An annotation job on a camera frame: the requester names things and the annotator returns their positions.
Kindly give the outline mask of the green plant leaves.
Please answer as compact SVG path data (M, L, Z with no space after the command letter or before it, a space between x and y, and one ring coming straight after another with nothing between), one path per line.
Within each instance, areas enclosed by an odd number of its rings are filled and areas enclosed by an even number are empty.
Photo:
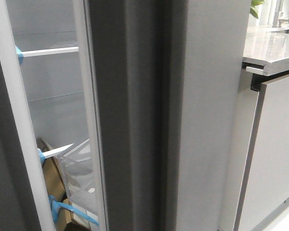
M256 18L259 19L259 12L257 10L257 6L263 5L265 3L264 0L251 0L251 5L250 5L250 14Z

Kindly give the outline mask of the lower white fridge shelf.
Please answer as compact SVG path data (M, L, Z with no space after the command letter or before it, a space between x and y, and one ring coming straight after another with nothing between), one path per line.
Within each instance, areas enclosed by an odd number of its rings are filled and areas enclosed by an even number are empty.
M63 147L60 147L60 148L56 148L56 149L53 149L53 150L50 150L50 151L42 152L42 156L44 158L50 158L50 157L53 157L53 156L57 156L61 152L65 151L66 149L71 147L72 145L73 144L69 144L69 145L66 145L66 146L63 146Z

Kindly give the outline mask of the blue tape piece upper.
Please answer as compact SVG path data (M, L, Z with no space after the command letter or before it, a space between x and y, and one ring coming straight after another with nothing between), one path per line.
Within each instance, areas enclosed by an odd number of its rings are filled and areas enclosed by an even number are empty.
M24 55L17 46L15 46L15 49L16 49L16 54L17 54L19 65L21 65L23 63Z

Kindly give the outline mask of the blue tape piece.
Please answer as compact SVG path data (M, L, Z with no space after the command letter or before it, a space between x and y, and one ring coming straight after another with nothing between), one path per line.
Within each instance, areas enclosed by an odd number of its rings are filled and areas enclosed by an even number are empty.
M17 54L19 65L21 65L23 63L24 55L17 46L15 46L15 49L16 49L16 54Z
M41 165L43 165L44 161L45 161L45 156L39 148L37 150L38 150L38 154L39 154L40 163L41 163Z

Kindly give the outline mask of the white fridge shelf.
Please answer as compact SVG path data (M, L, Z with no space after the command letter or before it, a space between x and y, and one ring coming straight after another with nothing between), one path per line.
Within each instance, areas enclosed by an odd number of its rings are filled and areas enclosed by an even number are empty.
M42 152L42 156L44 158L50 158L50 157L53 157L53 156L57 156L61 152L65 151L66 149L71 147L72 145L73 144L69 144L69 145L66 145L66 146L63 146L63 147L60 147L60 148L56 148L56 149L53 149L53 150L50 150L50 151Z
M35 56L44 56L44 55L52 55L52 54L63 54L63 53L71 53L78 52L79 48L76 47L67 47L67 48L54 48L54 49L44 49L44 50L35 50L35 51L23 51L24 58L25 57L35 57Z

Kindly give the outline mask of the blue tape strip bottom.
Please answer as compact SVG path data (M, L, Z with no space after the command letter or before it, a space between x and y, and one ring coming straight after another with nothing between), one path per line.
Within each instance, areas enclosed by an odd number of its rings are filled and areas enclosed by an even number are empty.
M49 199L49 204L51 207L51 213L52 213L52 218L53 218L54 224L57 223L58 218L59 218L59 211L62 208L62 209L66 209L66 210L80 216L81 218L87 220L88 222L90 222L92 224L99 226L99 222L97 220L86 215L84 212L80 211L79 209L75 208L74 206L65 204L63 202L58 202L55 200L55 197L52 195L48 195L48 199Z

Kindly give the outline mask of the dark grey fridge door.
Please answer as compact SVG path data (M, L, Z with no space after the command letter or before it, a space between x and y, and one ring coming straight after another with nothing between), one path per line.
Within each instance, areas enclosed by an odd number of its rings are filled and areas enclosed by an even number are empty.
M215 231L250 2L90 0L108 231Z
M40 229L0 63L0 231Z

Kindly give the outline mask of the grey stone kitchen countertop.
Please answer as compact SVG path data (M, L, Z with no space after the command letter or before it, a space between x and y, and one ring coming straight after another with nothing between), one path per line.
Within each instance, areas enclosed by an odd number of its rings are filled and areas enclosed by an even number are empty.
M289 26L249 27L242 65L247 72L261 76L289 71Z

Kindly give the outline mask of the blue tape piece middle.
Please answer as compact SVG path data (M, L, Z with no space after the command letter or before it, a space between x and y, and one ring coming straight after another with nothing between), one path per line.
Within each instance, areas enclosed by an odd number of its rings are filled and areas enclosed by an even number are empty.
M38 150L38 154L39 154L40 163L41 163L41 165L43 165L44 161L45 161L45 156L39 148L37 150Z

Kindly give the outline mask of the white cabinet side panel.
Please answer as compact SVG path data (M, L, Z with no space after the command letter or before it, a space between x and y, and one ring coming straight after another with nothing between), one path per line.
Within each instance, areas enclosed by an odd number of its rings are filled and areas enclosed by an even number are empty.
M251 80L252 73L242 69L236 98L231 149L219 221L219 230L221 231L232 231L235 226L258 99L258 92L250 89Z

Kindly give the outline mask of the clear plastic fridge drawer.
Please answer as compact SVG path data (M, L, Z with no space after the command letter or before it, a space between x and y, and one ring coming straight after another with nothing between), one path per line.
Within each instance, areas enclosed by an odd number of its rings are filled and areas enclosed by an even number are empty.
M68 199L97 214L90 140L74 143L57 156Z

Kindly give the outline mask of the metal kitchen faucet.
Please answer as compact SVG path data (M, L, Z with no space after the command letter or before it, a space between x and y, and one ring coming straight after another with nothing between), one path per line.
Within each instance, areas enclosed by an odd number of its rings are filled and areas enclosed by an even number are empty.
M272 27L289 24L289 0L277 0Z

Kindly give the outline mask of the upper white fridge shelf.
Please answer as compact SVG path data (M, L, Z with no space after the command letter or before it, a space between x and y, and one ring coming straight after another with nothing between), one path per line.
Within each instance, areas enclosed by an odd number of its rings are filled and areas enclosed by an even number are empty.
M67 47L67 48L54 48L54 49L44 49L44 50L35 50L35 51L23 51L24 58L25 57L35 57L35 56L44 56L44 55L52 55L52 54L63 54L63 53L71 53L78 52L79 48L76 47Z

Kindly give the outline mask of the brown cardboard packing piece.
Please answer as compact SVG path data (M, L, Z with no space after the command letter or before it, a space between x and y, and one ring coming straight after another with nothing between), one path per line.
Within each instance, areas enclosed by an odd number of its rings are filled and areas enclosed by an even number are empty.
M42 138L37 138L37 147L42 151L50 151L53 148ZM48 195L55 197L58 202L63 202L68 205L72 203L66 197L66 190L59 171L57 161L50 157L46 158L42 166L46 191ZM57 231L89 231L90 223L80 216L66 210L60 209L59 218L55 225Z

